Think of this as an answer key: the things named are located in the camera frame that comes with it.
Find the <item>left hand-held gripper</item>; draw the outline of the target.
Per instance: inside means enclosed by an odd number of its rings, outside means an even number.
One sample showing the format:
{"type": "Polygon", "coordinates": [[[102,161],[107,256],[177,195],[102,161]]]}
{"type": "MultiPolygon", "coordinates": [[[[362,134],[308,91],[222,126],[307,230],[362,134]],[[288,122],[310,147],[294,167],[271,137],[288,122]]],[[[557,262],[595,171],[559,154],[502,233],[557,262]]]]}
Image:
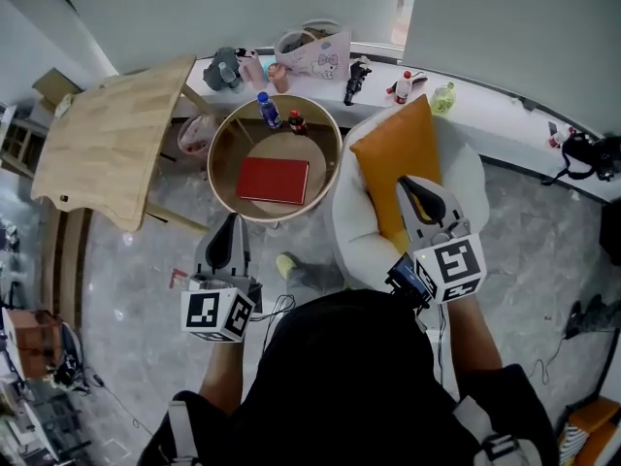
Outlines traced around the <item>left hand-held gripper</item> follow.
{"type": "MultiPolygon", "coordinates": [[[[250,261],[244,218],[230,213],[201,240],[196,270],[224,269],[232,276],[246,276],[250,261]]],[[[202,340],[239,343],[254,313],[262,312],[262,284],[253,277],[232,281],[193,275],[180,297],[180,328],[202,340]]]]}

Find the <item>white beanbag chair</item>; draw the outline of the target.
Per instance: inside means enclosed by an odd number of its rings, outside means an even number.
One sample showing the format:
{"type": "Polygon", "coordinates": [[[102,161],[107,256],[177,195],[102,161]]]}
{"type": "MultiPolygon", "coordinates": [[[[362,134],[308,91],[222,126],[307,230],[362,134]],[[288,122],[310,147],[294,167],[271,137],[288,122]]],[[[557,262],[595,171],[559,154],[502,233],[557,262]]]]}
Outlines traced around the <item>white beanbag chair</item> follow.
{"type": "MultiPolygon", "coordinates": [[[[381,110],[351,128],[343,141],[339,173],[328,195],[324,213],[335,260],[347,285],[388,292],[390,268],[401,258],[378,231],[376,211],[357,159],[349,147],[397,112],[381,110]]],[[[475,130],[441,116],[433,117],[441,160],[443,185],[459,201],[474,232],[489,219],[485,173],[475,151],[475,130]]]]}

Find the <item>red book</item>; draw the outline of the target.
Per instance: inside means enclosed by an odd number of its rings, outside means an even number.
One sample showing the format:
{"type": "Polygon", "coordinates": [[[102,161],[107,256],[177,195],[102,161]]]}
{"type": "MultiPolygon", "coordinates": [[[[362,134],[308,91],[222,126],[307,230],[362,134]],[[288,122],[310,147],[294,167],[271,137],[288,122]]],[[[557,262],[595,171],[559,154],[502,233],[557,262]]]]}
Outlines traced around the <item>red book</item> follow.
{"type": "Polygon", "coordinates": [[[236,196],[301,206],[306,197],[309,171],[307,160],[246,157],[237,179],[236,196]]]}

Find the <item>round wooden side table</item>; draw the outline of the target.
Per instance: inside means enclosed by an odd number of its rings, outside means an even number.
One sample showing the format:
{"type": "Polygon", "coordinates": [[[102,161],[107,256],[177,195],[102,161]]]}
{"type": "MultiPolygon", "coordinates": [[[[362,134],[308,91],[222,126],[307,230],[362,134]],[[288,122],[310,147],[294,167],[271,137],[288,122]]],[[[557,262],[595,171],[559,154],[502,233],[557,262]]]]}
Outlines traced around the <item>round wooden side table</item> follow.
{"type": "Polygon", "coordinates": [[[282,127],[271,129],[253,98],[233,111],[220,124],[212,139],[207,170],[212,192],[229,212],[257,223],[277,223],[300,216],[318,205],[338,175],[343,138],[339,126],[318,103],[296,95],[272,97],[282,127]],[[308,133],[294,134],[288,124],[291,110],[305,119],[308,133]],[[306,197],[302,206],[260,202],[236,196],[237,179],[248,156],[304,159],[310,165],[306,197]]]}

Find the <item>person's left yellow shoe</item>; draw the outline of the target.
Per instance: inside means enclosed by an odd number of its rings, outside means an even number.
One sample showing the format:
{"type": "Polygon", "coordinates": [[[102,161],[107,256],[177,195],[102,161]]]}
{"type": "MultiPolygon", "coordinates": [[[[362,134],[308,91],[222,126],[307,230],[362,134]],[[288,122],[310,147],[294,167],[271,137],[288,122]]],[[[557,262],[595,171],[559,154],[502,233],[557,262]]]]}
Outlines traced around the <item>person's left yellow shoe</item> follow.
{"type": "Polygon", "coordinates": [[[287,280],[290,273],[297,268],[297,262],[290,253],[284,252],[277,256],[276,267],[279,275],[287,280]]]}

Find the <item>black screen device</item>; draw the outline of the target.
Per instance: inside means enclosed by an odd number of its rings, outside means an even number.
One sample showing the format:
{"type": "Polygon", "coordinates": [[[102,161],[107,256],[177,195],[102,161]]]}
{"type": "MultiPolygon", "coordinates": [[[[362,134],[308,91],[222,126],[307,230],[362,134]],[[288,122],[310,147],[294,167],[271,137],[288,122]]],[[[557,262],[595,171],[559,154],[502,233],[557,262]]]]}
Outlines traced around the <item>black screen device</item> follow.
{"type": "Polygon", "coordinates": [[[392,294],[408,300],[418,315],[430,308],[431,296],[415,275],[413,261],[407,253],[388,271],[385,283],[392,287],[392,294]]]}

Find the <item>green drink bottle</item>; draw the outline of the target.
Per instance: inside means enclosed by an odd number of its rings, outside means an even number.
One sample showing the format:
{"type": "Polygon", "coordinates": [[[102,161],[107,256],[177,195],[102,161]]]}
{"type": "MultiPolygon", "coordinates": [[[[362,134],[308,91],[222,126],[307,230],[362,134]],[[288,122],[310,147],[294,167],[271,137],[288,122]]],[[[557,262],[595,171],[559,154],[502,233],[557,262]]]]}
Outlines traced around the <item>green drink bottle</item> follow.
{"type": "Polygon", "coordinates": [[[455,83],[438,86],[430,100],[430,108],[434,115],[446,114],[456,102],[455,83]]]}

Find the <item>small white bottle red cap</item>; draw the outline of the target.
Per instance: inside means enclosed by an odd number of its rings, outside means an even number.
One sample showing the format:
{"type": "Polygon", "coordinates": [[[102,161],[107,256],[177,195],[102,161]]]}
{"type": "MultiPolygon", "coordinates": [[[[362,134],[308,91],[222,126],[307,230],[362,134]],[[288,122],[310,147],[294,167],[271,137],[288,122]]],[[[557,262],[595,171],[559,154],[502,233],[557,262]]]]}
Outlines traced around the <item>small white bottle red cap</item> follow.
{"type": "Polygon", "coordinates": [[[575,133],[576,130],[572,126],[551,128],[547,143],[552,148],[559,149],[575,133]]]}

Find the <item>wooden step platform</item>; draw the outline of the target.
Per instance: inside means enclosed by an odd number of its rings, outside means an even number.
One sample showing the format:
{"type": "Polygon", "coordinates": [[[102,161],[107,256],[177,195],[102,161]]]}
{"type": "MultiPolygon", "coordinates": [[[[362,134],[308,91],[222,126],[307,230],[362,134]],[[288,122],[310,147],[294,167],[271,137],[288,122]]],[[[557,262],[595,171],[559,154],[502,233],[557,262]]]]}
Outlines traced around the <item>wooden step platform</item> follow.
{"type": "Polygon", "coordinates": [[[44,309],[80,332],[84,260],[92,212],[62,212],[47,198],[43,204],[41,302],[44,309]]]}

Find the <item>person's black top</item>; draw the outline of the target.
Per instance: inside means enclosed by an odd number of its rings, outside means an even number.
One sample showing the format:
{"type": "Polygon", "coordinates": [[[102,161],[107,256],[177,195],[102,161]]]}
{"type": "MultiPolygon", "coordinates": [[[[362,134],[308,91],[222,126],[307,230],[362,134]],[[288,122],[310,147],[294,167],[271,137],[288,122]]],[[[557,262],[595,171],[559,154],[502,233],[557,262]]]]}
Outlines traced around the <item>person's black top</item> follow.
{"type": "Polygon", "coordinates": [[[451,395],[409,303],[360,289],[285,315],[230,416],[176,394],[137,466],[559,466],[559,450],[520,365],[451,395]]]}

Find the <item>clear water bottle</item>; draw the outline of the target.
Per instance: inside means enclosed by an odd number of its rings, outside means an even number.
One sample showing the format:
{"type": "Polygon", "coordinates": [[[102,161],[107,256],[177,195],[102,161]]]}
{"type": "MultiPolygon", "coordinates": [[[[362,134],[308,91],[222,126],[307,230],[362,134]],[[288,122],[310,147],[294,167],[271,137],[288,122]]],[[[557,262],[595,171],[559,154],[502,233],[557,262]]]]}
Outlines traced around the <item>clear water bottle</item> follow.
{"type": "Polygon", "coordinates": [[[238,92],[243,88],[242,81],[237,73],[225,62],[218,63],[218,69],[222,81],[233,91],[238,92]]]}

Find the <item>pink cartoon tote bag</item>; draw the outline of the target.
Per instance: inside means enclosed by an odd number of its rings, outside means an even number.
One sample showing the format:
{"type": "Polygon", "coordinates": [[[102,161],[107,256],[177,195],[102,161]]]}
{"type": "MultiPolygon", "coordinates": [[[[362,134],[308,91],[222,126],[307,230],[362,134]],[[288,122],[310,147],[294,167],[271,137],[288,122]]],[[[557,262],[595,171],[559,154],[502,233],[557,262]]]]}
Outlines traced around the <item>pink cartoon tote bag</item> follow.
{"type": "Polygon", "coordinates": [[[285,31],[274,45],[276,62],[288,73],[327,81],[349,78],[351,33],[329,18],[305,21],[285,31]]]}

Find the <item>brown box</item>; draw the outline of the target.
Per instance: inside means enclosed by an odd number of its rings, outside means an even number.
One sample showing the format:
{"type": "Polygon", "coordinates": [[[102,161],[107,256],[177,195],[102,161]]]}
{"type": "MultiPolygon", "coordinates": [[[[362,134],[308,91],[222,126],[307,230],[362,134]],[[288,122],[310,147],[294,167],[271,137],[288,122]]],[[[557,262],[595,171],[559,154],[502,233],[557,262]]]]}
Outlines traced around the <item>brown box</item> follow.
{"type": "Polygon", "coordinates": [[[2,310],[6,350],[23,380],[41,379],[62,355],[60,322],[43,310],[2,310]]]}

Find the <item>white roller blind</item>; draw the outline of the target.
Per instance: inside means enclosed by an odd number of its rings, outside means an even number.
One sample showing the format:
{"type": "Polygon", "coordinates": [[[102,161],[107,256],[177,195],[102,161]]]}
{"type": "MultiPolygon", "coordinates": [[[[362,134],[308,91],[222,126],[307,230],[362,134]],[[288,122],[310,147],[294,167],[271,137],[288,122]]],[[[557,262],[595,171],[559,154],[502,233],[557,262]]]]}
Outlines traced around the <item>white roller blind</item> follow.
{"type": "Polygon", "coordinates": [[[70,0],[121,73],[221,47],[260,48],[328,18],[356,41],[389,43],[398,0],[70,0]]]}
{"type": "Polygon", "coordinates": [[[621,132],[621,0],[414,0],[403,61],[621,132]]]}

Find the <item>cardboard box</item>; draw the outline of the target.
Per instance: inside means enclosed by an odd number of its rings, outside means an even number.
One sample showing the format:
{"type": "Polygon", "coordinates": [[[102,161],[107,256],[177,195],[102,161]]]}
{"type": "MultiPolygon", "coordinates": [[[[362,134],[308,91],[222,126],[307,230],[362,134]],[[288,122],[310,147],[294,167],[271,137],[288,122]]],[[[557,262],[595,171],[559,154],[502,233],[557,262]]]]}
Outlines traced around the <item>cardboard box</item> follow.
{"type": "Polygon", "coordinates": [[[44,73],[32,84],[32,88],[42,96],[42,106],[50,113],[54,113],[67,94],[77,95],[82,92],[79,86],[56,68],[51,68],[44,73]]]}

